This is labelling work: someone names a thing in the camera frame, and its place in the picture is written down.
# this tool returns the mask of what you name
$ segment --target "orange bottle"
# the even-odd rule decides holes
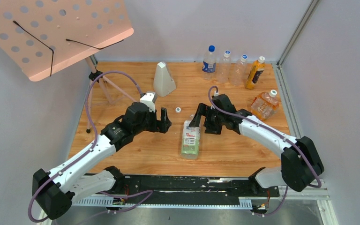
[[[252,64],[252,68],[250,69],[249,76],[247,77],[245,87],[247,89],[252,90],[259,80],[260,74],[264,71],[265,61],[266,59],[263,56],[260,56],[258,60],[254,61]]]
[[[279,108],[279,102],[276,96],[276,90],[271,90],[269,93],[260,93],[257,97],[255,97],[252,103],[252,114],[261,121],[268,119],[276,113]]]

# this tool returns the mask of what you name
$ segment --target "gray wall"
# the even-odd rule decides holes
[[[360,1],[323,0],[283,68],[339,224],[360,224]]]
[[[135,33],[99,60],[202,61],[209,45],[237,60],[278,60],[310,0],[125,0]]]
[[[31,82],[0,49],[0,224],[34,224],[27,217],[32,175],[67,158],[89,73],[79,62]]]

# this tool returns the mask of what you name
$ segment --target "wooden table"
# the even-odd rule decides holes
[[[156,62],[99,62],[98,69],[103,72],[119,70],[128,73],[139,83],[142,91],[146,92],[153,90],[156,65]],[[169,131],[166,134],[140,133],[132,143],[97,164],[91,172],[99,173],[104,168],[114,165],[127,174],[247,177],[260,167],[280,165],[279,158],[257,141],[238,135],[225,127],[221,135],[201,132],[197,160],[185,160],[179,156],[183,123],[196,112],[200,102],[210,105],[207,98],[209,87],[217,85],[219,92],[225,93],[237,109],[248,109],[255,96],[262,91],[278,89],[271,64],[266,65],[254,90],[247,90],[243,86],[234,87],[229,83],[218,84],[216,81],[206,81],[203,79],[201,66],[201,63],[168,63],[177,89],[166,97],[158,97],[155,106],[158,109],[158,118],[160,118],[159,109],[167,108],[168,117],[172,121]],[[107,78],[135,99],[139,99],[137,89],[125,76],[114,74],[108,75]],[[113,99],[122,96],[112,86],[108,89]],[[93,103],[105,101],[101,88],[95,85]],[[130,99],[123,98],[115,105],[93,106],[91,115],[98,132],[100,133],[106,124],[124,114],[131,103]],[[175,112],[176,107],[181,108],[181,113]],[[266,123],[284,133],[289,133],[281,103],[279,111]],[[87,117],[83,110],[70,157],[93,140],[93,131],[87,134],[86,126]]]

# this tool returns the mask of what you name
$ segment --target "perforated panel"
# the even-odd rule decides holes
[[[0,47],[32,81],[58,72],[133,34],[123,0],[0,0]]]

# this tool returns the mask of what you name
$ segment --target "blue label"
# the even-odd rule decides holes
[[[216,69],[216,63],[206,63],[203,62],[202,71],[206,73],[214,73]]]

